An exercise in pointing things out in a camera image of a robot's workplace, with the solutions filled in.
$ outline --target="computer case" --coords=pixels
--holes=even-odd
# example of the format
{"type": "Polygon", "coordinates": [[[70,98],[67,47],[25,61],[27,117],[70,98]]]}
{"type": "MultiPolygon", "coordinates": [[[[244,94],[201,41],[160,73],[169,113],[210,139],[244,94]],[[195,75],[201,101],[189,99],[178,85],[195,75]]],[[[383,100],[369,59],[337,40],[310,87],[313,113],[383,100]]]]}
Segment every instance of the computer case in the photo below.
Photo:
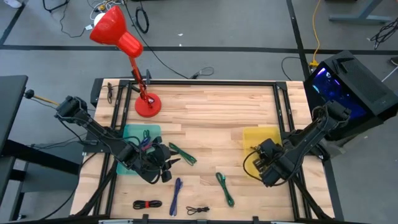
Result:
{"type": "Polygon", "coordinates": [[[359,134],[397,114],[398,96],[347,50],[319,64],[304,87],[310,110],[328,100],[352,110],[347,126],[326,137],[330,141],[359,134]]]}

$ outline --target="yellow cable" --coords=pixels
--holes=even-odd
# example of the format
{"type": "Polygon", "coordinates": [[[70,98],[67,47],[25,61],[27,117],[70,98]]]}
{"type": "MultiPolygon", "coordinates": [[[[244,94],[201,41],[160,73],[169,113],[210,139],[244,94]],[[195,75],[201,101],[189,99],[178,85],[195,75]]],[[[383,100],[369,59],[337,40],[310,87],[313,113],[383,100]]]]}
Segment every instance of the yellow cable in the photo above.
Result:
{"type": "Polygon", "coordinates": [[[57,106],[60,105],[60,104],[57,103],[57,102],[54,102],[54,101],[52,101],[52,100],[46,99],[46,98],[41,97],[41,96],[36,96],[36,95],[34,95],[33,98],[36,98],[36,99],[38,99],[38,100],[42,100],[42,101],[47,102],[47,103],[52,103],[52,104],[57,105],[57,106]]]}
{"type": "Polygon", "coordinates": [[[321,43],[319,42],[318,35],[317,35],[317,30],[315,28],[315,15],[317,14],[318,7],[319,7],[320,3],[321,3],[321,0],[318,0],[318,4],[315,7],[315,11],[313,12],[313,15],[312,15],[312,29],[313,29],[313,33],[315,34],[315,38],[316,38],[316,40],[318,42],[318,47],[315,50],[315,52],[313,53],[312,62],[310,63],[310,65],[311,66],[315,66],[315,67],[317,67],[319,65],[317,60],[315,60],[315,56],[317,55],[317,52],[318,52],[319,48],[321,47],[321,43]]]}

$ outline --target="desk lamp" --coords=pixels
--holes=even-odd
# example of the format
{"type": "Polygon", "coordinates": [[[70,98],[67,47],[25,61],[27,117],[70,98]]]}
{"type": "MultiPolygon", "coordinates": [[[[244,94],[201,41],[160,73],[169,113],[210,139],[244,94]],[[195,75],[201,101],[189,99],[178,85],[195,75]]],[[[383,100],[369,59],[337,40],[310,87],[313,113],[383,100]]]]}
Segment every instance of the desk lamp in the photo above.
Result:
{"type": "Polygon", "coordinates": [[[126,21],[119,6],[112,7],[108,12],[95,17],[95,28],[90,39],[99,44],[115,45],[130,59],[134,78],[139,85],[140,97],[137,98],[135,109],[143,117],[155,116],[162,107],[160,98],[154,93],[147,93],[147,87],[142,81],[135,58],[143,51],[142,44],[127,31],[126,21]]]}

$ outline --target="lamp base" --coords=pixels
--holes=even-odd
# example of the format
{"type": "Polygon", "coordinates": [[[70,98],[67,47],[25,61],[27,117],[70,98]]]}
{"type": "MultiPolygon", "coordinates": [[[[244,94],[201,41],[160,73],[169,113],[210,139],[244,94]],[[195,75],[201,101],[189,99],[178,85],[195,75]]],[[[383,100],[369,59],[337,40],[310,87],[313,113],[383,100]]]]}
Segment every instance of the lamp base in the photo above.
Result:
{"type": "Polygon", "coordinates": [[[150,118],[157,115],[162,107],[162,102],[155,93],[148,93],[148,96],[154,100],[154,102],[151,103],[152,108],[150,108],[148,104],[141,99],[141,97],[137,98],[135,105],[137,113],[145,118],[150,118]]]}

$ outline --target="red lamp shade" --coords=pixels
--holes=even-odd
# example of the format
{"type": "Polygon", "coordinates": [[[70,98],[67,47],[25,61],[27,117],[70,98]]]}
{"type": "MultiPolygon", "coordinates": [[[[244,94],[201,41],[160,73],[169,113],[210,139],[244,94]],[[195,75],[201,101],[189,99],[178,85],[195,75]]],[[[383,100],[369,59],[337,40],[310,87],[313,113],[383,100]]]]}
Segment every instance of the red lamp shade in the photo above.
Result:
{"type": "Polygon", "coordinates": [[[99,44],[116,45],[129,57],[136,58],[144,50],[142,44],[127,31],[119,6],[112,7],[95,25],[90,39],[99,44]]]}

